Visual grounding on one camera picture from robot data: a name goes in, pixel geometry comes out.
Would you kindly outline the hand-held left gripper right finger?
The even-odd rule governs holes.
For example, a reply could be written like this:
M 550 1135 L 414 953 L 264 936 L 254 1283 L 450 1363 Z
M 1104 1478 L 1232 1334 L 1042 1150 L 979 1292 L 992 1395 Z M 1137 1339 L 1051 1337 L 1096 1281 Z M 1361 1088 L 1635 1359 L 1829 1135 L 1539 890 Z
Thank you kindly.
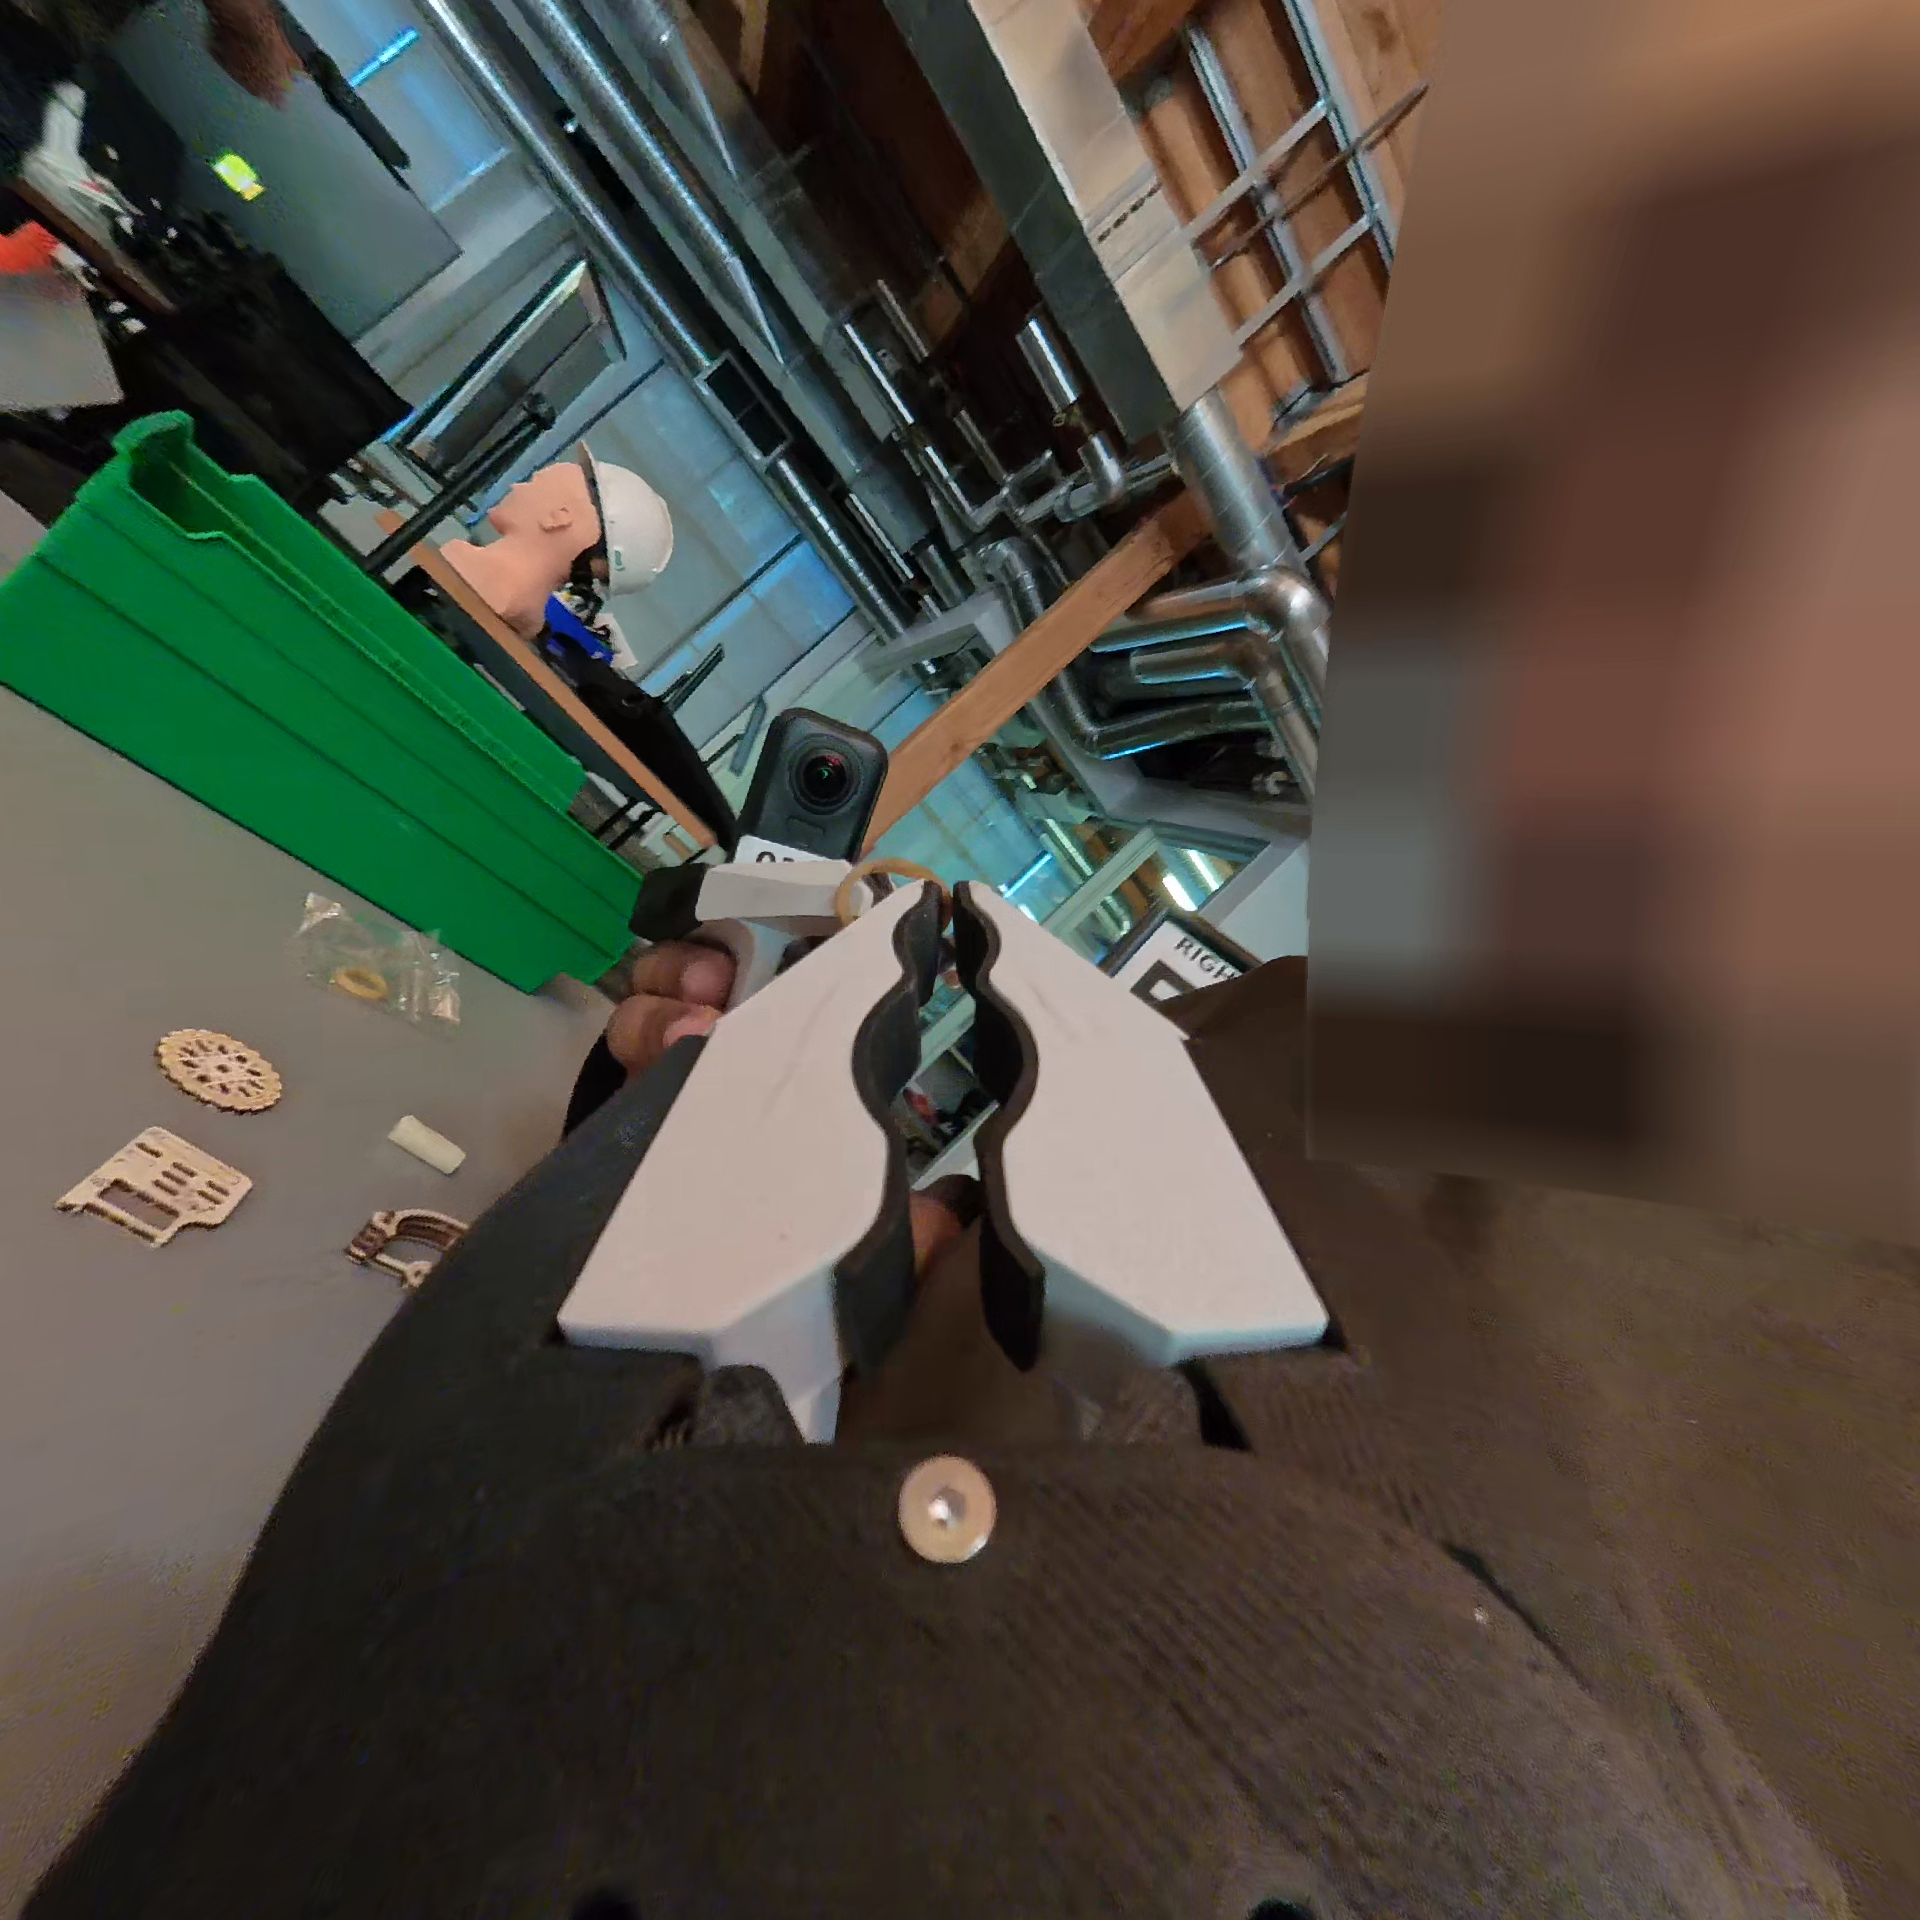
M 1005 1359 L 1086 1329 L 1165 1369 L 1310 1348 L 1330 1313 L 1149 1000 L 994 890 L 953 890 L 994 1112 L 974 1138 L 980 1300 Z

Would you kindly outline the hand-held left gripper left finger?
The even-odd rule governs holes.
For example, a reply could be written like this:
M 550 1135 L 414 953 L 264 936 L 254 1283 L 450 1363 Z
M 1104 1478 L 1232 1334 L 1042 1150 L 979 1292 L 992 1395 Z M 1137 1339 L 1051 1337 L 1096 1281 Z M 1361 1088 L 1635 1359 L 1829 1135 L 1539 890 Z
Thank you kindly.
M 896 1103 L 942 943 L 939 886 L 908 881 L 720 1017 L 564 1298 L 569 1344 L 760 1367 L 832 1440 L 916 1294 Z

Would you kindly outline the wooden model vehicle assembly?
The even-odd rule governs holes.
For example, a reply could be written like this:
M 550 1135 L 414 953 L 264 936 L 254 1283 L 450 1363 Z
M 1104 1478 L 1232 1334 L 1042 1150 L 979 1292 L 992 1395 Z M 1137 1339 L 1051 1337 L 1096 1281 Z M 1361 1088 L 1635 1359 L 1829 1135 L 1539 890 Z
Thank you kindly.
M 346 1258 L 389 1275 L 403 1290 L 418 1290 L 461 1244 L 469 1226 L 427 1208 L 378 1210 L 349 1236 Z

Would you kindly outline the person's right hand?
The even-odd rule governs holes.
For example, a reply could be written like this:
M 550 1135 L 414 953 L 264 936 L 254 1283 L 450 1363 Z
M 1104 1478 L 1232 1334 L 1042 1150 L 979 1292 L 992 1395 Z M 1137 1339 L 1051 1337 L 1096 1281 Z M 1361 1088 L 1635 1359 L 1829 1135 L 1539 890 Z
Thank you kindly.
M 640 952 L 606 1028 L 617 1073 L 650 1073 L 670 1048 L 710 1034 L 729 1007 L 734 977 L 736 960 L 717 944 L 666 943 Z

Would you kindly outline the black white marker board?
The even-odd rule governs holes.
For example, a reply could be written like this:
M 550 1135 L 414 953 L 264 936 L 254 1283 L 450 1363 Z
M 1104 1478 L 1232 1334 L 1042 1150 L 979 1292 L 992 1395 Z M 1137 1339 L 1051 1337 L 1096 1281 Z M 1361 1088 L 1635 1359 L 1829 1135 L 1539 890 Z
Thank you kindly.
M 1204 920 L 1163 906 L 1109 948 L 1098 970 L 1131 998 L 1165 1011 L 1262 964 L 1264 960 Z

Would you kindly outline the wooden beam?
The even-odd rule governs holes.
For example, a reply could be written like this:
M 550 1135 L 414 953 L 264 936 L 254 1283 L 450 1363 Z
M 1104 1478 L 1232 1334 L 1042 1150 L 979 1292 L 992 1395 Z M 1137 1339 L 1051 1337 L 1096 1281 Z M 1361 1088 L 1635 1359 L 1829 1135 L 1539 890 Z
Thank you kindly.
M 1210 520 L 1190 492 L 1141 520 L 1058 604 L 902 742 L 891 754 L 862 852 L 870 856 L 905 814 L 1210 537 Z

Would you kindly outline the wooden side table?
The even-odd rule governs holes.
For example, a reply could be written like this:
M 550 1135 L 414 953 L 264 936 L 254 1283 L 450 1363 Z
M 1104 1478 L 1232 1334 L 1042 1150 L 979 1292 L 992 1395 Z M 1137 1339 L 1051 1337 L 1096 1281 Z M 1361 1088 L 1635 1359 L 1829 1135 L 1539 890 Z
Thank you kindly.
M 516 636 L 460 577 L 433 542 L 412 547 L 406 560 L 458 609 L 470 631 L 470 644 L 486 672 L 557 739 L 590 774 L 608 779 L 628 800 L 650 800 L 678 825 L 691 849 L 716 847 L 714 825 L 636 753 L 630 753 L 577 689 L 544 659 L 544 652 Z

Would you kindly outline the clear plastic bag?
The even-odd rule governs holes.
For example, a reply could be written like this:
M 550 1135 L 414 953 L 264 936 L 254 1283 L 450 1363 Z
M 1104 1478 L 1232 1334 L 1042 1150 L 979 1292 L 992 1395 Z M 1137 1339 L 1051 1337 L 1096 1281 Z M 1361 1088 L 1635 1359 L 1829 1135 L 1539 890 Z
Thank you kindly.
M 440 938 L 371 906 L 309 891 L 292 953 L 305 978 L 322 992 L 349 1000 L 330 985 L 330 975 L 338 967 L 378 970 L 390 980 L 390 1000 L 349 1001 L 433 1034 L 450 1034 L 461 1025 L 461 975 L 440 946 Z

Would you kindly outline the black metal pole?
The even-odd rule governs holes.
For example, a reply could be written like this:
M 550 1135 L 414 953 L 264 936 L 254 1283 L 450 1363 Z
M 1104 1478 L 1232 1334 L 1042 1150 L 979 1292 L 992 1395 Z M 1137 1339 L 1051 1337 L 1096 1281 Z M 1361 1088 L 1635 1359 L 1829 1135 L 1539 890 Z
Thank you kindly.
M 406 537 L 473 528 L 506 488 L 592 433 L 645 366 L 595 264 L 571 259 L 481 352 L 357 456 L 360 494 L 396 518 L 357 568 L 387 583 Z

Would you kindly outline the green plastic crate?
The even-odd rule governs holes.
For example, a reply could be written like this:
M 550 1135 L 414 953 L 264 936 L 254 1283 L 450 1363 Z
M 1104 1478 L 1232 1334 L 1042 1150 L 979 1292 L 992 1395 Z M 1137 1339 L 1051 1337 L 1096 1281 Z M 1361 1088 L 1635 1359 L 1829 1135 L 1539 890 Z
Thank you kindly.
M 630 944 L 585 768 L 186 415 L 6 577 L 3 683 L 524 992 Z

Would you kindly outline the silver ceiling pipes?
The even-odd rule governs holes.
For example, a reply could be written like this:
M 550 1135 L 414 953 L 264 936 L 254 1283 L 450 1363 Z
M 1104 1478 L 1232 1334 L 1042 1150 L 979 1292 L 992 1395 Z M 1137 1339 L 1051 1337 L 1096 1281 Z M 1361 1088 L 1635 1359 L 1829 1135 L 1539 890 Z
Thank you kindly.
M 985 537 L 1077 497 L 1130 497 L 1126 464 L 1042 497 L 1004 483 L 972 500 L 928 419 L 857 328 L 864 304 L 813 281 L 826 264 L 789 239 L 796 200 L 769 161 L 740 174 L 726 122 L 682 17 L 640 6 L 630 31 L 659 60 L 617 62 L 588 6 L 424 6 L 456 74 L 564 208 L 592 264 L 656 329 L 684 378 L 801 514 L 830 572 L 896 641 L 910 585 L 955 585 L 952 540 Z M 1305 577 L 1270 478 L 1222 391 L 1230 348 L 1211 275 L 1145 153 L 1075 6 L 890 6 L 908 52 L 962 138 L 1062 331 L 1130 444 L 1158 441 L 1240 574 L 1186 593 L 1178 618 L 1235 618 L 1251 638 L 1248 702 L 1305 796 L 1328 672 L 1328 604 Z

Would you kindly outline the small wooden gear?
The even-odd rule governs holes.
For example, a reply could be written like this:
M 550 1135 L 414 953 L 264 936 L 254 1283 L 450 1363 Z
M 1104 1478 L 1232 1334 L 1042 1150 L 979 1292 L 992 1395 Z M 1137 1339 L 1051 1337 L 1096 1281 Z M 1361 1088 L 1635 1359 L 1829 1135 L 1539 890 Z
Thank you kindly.
M 166 1032 L 154 1058 L 173 1088 L 220 1113 L 268 1113 L 284 1098 L 280 1070 L 257 1048 L 224 1032 Z

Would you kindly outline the slotted wooden grid piece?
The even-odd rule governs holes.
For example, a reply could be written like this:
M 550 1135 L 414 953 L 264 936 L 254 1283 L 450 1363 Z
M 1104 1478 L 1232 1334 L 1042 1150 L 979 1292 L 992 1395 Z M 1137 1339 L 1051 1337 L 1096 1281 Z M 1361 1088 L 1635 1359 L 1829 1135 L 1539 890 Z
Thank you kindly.
M 254 1183 L 163 1128 L 148 1128 L 56 1200 L 64 1214 L 96 1216 L 148 1247 L 186 1230 L 221 1228 Z

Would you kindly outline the black workbench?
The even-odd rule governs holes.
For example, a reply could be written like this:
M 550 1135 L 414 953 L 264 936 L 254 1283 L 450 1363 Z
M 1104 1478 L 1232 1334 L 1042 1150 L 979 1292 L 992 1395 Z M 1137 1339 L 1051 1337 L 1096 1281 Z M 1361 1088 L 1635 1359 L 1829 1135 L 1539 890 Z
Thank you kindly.
M 321 313 L 276 256 L 220 212 L 166 208 L 120 240 L 128 259 L 88 295 L 121 398 L 5 408 L 5 473 L 51 466 L 28 500 L 57 511 L 144 417 L 184 415 L 229 473 L 264 480 L 298 512 L 337 498 L 334 476 L 410 415 L 389 380 Z

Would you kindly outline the grey cabinet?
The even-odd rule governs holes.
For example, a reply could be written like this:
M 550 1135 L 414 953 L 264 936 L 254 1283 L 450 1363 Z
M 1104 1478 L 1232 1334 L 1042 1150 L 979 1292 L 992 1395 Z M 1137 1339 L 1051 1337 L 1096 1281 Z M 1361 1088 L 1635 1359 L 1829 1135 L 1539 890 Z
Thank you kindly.
M 458 242 L 313 80 L 282 105 L 261 103 L 212 62 L 203 34 L 197 6 L 155 6 L 110 41 L 110 62 L 181 148 L 160 204 L 224 219 L 341 334 L 366 334 L 442 275 Z M 227 148 L 261 174 L 268 190 L 254 204 L 208 169 Z

